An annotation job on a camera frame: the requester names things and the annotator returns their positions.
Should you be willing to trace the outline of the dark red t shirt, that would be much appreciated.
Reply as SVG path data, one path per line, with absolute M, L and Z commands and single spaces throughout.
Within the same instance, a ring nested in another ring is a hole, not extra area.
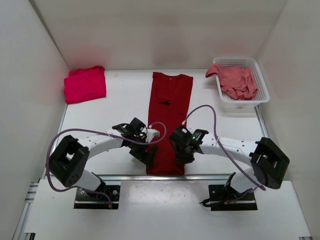
M 169 136 L 185 120 L 193 88 L 193 77 L 176 76 L 161 72 L 152 74 L 152 86 L 148 108 L 148 124 L 162 122 L 167 129 L 166 137 L 157 143 L 153 167 L 146 167 L 148 175 L 183 176 L 185 165 L 176 162 Z

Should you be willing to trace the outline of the magenta t shirt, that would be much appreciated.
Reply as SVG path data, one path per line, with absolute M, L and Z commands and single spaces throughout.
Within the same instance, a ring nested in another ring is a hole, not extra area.
M 107 84 L 105 68 L 94 66 L 69 72 L 64 79 L 64 96 L 68 105 L 105 98 Z

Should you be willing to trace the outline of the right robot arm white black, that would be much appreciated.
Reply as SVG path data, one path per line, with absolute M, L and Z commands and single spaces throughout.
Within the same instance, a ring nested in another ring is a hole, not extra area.
M 179 126 L 170 135 L 169 142 L 176 161 L 182 164 L 192 163 L 195 154 L 231 160 L 238 172 L 232 173 L 224 186 L 224 193 L 230 200 L 238 199 L 249 189 L 280 189 L 290 164 L 286 154 L 267 137 L 259 141 L 243 141 Z

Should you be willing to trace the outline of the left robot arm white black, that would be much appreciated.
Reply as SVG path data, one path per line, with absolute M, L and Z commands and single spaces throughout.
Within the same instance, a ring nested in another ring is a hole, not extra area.
M 105 197 L 106 184 L 96 174 L 86 170 L 88 160 L 114 149 L 127 147 L 129 154 L 148 167 L 154 165 L 157 143 L 162 140 L 160 131 L 146 126 L 138 118 L 120 123 L 105 132 L 88 130 L 90 136 L 75 138 L 66 135 L 55 148 L 49 147 L 46 171 L 63 186 L 87 193 L 93 200 Z

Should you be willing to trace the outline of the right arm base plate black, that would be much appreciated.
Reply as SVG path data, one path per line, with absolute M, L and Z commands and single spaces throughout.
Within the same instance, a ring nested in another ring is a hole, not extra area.
M 257 211 L 258 206 L 253 190 L 235 194 L 227 192 L 222 184 L 208 185 L 209 198 L 200 202 L 203 207 L 213 211 Z

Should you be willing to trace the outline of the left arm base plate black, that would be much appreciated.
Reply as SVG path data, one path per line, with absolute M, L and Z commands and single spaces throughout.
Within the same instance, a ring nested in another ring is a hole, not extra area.
M 77 190 L 75 194 L 74 209 L 94 210 L 118 210 L 120 202 L 120 184 L 109 184 L 104 187 L 103 192 L 108 195 L 109 201 L 104 195 L 87 193 L 84 190 Z

